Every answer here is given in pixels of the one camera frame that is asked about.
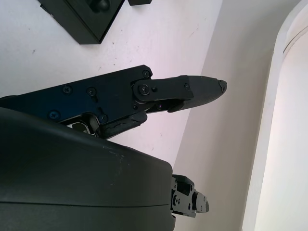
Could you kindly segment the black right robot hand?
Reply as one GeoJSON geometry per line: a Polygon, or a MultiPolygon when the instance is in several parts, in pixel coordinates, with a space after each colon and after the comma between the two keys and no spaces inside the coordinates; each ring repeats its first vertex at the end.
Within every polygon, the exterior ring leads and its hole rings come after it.
{"type": "Polygon", "coordinates": [[[3,231],[172,231],[207,198],[171,165],[109,139],[150,113],[210,103],[227,83],[145,65],[0,100],[3,231]]]}

